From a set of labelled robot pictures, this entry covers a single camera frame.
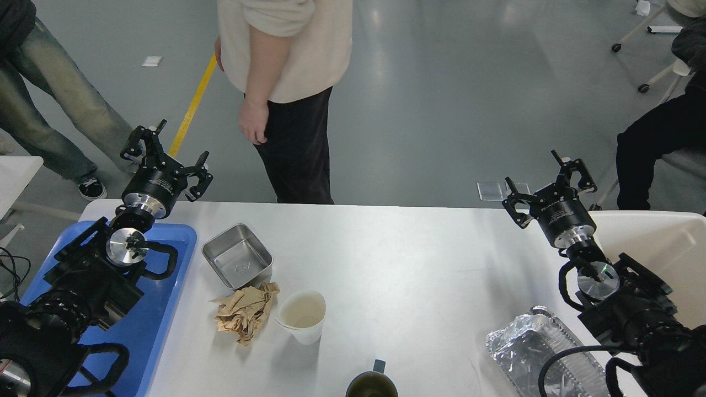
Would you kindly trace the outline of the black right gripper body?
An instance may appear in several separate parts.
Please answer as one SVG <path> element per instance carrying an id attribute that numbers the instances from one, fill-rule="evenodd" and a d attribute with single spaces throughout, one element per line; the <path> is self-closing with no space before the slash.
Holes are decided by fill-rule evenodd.
<path id="1" fill-rule="evenodd" d="M 576 188 L 549 184 L 535 195 L 541 201 L 538 208 L 532 209 L 532 216 L 552 247 L 568 249 L 593 239 L 597 226 L 581 203 Z"/>

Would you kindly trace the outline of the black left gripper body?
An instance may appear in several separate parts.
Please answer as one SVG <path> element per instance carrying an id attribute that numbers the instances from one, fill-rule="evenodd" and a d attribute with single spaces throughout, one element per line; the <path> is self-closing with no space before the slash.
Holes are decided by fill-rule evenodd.
<path id="1" fill-rule="evenodd" d="M 187 177 L 181 175 L 183 168 L 172 157 L 164 165 L 144 157 L 121 195 L 123 204 L 148 211 L 155 219 L 166 218 L 188 185 Z"/>

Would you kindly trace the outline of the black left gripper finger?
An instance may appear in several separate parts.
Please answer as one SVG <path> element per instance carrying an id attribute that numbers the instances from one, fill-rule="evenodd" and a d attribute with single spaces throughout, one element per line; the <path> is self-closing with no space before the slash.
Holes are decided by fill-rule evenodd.
<path id="1" fill-rule="evenodd" d="M 137 158 L 152 161 L 157 169 L 161 169 L 167 164 L 167 154 L 159 141 L 159 134 L 167 124 L 167 120 L 162 120 L 156 129 L 137 126 L 130 133 L 125 146 L 120 152 L 120 157 L 124 160 L 136 160 Z"/>
<path id="2" fill-rule="evenodd" d="M 204 151 L 193 166 L 178 169 L 178 181 L 180 188 L 185 192 L 188 201 L 199 200 L 213 181 L 213 175 L 209 173 L 206 160 L 210 152 Z M 197 183 L 189 186 L 188 179 L 197 178 Z"/>

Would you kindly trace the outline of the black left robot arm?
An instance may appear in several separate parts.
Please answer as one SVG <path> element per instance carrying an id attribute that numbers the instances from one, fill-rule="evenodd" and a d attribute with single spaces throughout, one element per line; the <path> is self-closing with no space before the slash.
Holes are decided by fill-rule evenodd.
<path id="1" fill-rule="evenodd" d="M 141 163 L 122 194 L 113 219 L 100 218 L 56 255 L 44 279 L 50 288 L 28 305 L 2 302 L 2 395 L 111 394 L 129 363 L 122 344 L 83 345 L 91 326 L 107 330 L 143 297 L 141 277 L 169 278 L 179 254 L 146 233 L 169 216 L 179 194 L 201 198 L 213 181 L 204 151 L 186 167 L 159 142 L 166 125 L 138 126 L 121 158 Z"/>

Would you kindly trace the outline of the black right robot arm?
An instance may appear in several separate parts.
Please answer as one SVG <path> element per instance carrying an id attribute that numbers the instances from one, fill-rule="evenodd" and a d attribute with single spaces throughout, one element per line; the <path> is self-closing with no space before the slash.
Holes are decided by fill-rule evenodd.
<path id="1" fill-rule="evenodd" d="M 552 155 L 560 166 L 557 180 L 533 194 L 519 192 L 505 178 L 502 201 L 517 226 L 533 219 L 550 246 L 567 259 L 558 274 L 563 301 L 598 345 L 572 347 L 545 362 L 538 375 L 545 396 L 545 375 L 553 364 L 575 353 L 606 351 L 610 396 L 621 396 L 618 369 L 630 373 L 648 396 L 703 396 L 705 382 L 704 326 L 689 329 L 676 319 L 669 299 L 671 287 L 643 264 L 622 253 L 613 263 L 598 246 L 597 225 L 580 201 L 580 194 L 597 191 L 583 160 Z"/>

